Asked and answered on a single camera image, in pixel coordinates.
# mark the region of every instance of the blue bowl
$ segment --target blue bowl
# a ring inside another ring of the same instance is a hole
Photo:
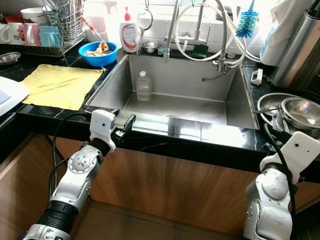
[[[99,46],[100,41],[93,41],[93,42],[89,42],[83,46],[81,46],[78,50],[78,53],[84,57],[85,61],[90,64],[91,66],[95,66],[95,67],[101,67],[101,66],[105,66],[108,64],[113,63],[116,58],[117,58],[117,52],[119,50],[118,45],[110,42],[110,41],[106,41],[106,43],[109,46],[109,50],[112,51],[104,56],[87,56],[86,52],[87,51],[95,51],[98,46]]]

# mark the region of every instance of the dish drying rack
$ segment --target dish drying rack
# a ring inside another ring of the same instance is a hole
[[[22,54],[61,57],[65,60],[65,53],[80,43],[84,37],[85,25],[81,18],[84,0],[42,0],[43,13],[47,17],[49,26],[58,27],[61,34],[61,45],[44,47],[32,45],[2,44],[3,52],[20,52]]]

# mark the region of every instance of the sink basin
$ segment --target sink basin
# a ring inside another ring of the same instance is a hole
[[[135,81],[140,71],[151,78],[151,101],[138,101]],[[227,74],[208,62],[126,55],[114,67],[88,105],[257,129],[241,68]]]

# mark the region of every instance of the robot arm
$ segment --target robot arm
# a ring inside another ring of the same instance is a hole
[[[123,137],[135,119],[136,116],[132,115],[124,129],[115,132],[116,137]],[[73,223],[87,200],[92,181],[98,175],[104,157],[116,149],[111,138],[115,130],[114,122],[115,115],[110,112],[92,112],[91,142],[69,158],[66,173],[50,197],[43,215],[18,240],[70,239]]]
[[[292,183],[319,154],[320,142],[295,132],[281,148]],[[265,157],[260,163],[262,173],[246,188],[249,203],[243,236],[250,240],[289,240],[292,217],[288,210],[288,180],[278,154]]]

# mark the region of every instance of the metal mixing bowl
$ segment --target metal mixing bowl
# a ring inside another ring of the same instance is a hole
[[[299,97],[288,97],[281,103],[284,117],[301,130],[320,129],[320,105]]]
[[[147,54],[152,54],[159,47],[158,41],[145,41],[141,44],[143,51]]]

